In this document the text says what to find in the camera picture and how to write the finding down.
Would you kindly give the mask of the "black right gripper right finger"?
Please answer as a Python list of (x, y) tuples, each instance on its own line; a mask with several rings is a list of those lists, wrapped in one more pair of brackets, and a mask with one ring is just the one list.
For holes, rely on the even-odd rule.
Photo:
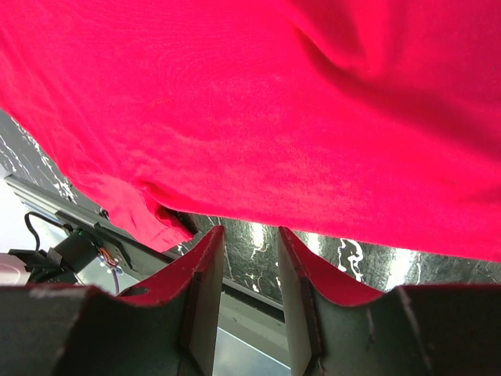
[(294, 375), (497, 375), (500, 288), (371, 288), (279, 229), (279, 278)]

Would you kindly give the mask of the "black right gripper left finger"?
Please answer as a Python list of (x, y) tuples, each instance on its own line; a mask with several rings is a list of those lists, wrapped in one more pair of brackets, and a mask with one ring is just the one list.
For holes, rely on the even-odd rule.
[(94, 286), (1, 289), (4, 375), (209, 375), (224, 230), (118, 296)]

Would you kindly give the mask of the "pink red t-shirt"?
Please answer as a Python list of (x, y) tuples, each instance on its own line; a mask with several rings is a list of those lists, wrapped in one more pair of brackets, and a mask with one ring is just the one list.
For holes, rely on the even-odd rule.
[(1, 108), (152, 248), (179, 211), (500, 259), (497, 1), (4, 1)]

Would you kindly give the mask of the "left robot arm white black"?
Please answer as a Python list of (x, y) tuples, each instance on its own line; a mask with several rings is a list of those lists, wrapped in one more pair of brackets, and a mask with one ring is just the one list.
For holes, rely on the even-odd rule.
[[(67, 238), (47, 251), (42, 250), (41, 239), (31, 223), (31, 217), (65, 231)], [(110, 272), (115, 290), (120, 290), (118, 261), (96, 236), (82, 228), (56, 222), (35, 211), (25, 214), (24, 222), (27, 230), (34, 236), (35, 249), (11, 249), (7, 255), (23, 263), (24, 270), (29, 273), (29, 284), (81, 284), (78, 274), (94, 259), (98, 259)]]

